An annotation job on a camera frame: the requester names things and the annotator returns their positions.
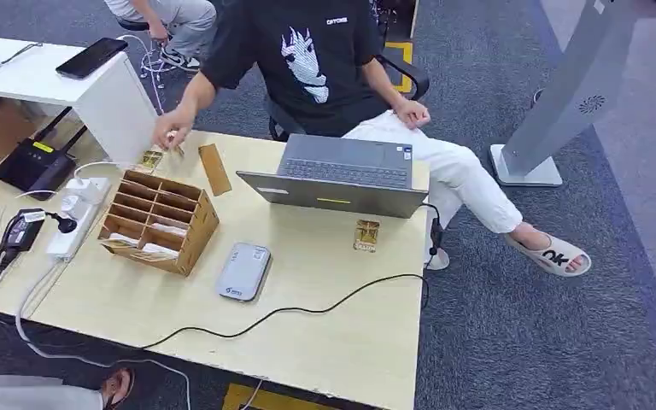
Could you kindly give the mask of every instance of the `black smartphone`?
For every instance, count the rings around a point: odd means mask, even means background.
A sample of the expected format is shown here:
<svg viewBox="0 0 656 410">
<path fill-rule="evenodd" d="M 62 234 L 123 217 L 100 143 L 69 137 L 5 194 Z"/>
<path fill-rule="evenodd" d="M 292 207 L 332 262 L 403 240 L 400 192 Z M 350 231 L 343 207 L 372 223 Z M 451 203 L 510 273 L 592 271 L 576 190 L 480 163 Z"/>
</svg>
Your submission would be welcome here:
<svg viewBox="0 0 656 410">
<path fill-rule="evenodd" d="M 69 61 L 56 68 L 56 72 L 70 79 L 83 79 L 126 48 L 126 41 L 102 38 Z"/>
</svg>

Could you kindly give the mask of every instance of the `power bank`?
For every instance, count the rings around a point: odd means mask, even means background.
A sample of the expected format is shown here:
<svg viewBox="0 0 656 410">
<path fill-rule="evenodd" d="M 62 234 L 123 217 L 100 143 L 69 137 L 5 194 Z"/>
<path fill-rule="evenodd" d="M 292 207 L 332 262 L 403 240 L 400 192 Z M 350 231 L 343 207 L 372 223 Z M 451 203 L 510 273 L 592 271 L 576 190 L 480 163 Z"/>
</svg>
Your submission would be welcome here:
<svg viewBox="0 0 656 410">
<path fill-rule="evenodd" d="M 217 292 L 231 299 L 255 299 L 270 261 L 270 251 L 250 243 L 235 243 L 217 279 Z"/>
</svg>

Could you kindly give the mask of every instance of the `wooden organizer box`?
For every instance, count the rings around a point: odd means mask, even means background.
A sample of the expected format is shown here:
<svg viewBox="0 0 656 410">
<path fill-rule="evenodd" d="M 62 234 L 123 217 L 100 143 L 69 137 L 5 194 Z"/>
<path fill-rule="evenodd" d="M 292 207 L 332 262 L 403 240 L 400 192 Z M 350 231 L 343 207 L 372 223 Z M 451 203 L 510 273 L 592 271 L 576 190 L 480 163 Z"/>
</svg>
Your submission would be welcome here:
<svg viewBox="0 0 656 410">
<path fill-rule="evenodd" d="M 109 205 L 99 239 L 113 254 L 187 276 L 219 222 L 205 190 L 126 171 Z M 181 237 L 160 231 L 152 226 L 154 223 L 186 229 L 187 234 Z M 138 246 L 108 241 L 115 232 L 139 241 Z M 164 255 L 152 257 L 141 250 L 147 243 L 178 251 L 179 256 L 171 260 L 165 260 Z"/>
</svg>

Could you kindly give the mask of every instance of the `power strip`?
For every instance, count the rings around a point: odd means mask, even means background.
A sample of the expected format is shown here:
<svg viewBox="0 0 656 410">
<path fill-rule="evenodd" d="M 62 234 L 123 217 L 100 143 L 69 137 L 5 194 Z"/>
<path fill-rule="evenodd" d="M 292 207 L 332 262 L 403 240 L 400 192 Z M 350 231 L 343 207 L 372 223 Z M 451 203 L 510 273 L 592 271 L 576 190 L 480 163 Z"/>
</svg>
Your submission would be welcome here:
<svg viewBox="0 0 656 410">
<path fill-rule="evenodd" d="M 106 178 L 71 179 L 67 182 L 67 195 L 61 201 L 61 211 L 77 221 L 77 229 L 54 234 L 46 249 L 48 255 L 66 261 L 74 257 L 99 213 L 109 187 Z"/>
</svg>

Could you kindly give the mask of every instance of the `knee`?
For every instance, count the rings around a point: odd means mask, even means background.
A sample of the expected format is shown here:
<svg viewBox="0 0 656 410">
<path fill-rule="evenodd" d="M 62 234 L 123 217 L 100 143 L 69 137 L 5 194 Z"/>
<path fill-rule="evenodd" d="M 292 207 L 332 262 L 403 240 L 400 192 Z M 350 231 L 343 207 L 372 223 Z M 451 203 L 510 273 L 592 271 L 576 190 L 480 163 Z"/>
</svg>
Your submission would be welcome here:
<svg viewBox="0 0 656 410">
<path fill-rule="evenodd" d="M 443 161 L 440 161 L 441 166 L 436 173 L 437 179 L 453 187 L 464 184 L 477 171 L 483 170 L 481 161 L 467 147 L 455 145 L 443 153 L 442 157 Z"/>
<path fill-rule="evenodd" d="M 211 2 L 205 1 L 202 6 L 202 15 L 194 19 L 190 24 L 199 30 L 208 30 L 217 18 L 217 10 Z"/>
</svg>

